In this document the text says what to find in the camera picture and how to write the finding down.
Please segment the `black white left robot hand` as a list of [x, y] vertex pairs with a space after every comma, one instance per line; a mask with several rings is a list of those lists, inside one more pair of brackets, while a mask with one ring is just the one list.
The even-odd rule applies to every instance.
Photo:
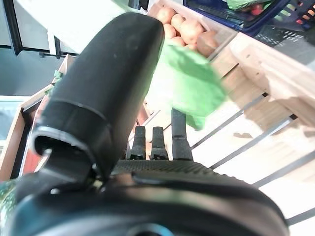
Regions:
[[45, 165], [17, 180], [5, 236], [286, 236], [255, 187], [193, 162], [124, 160], [164, 41], [139, 13], [110, 21], [75, 60], [32, 136]]

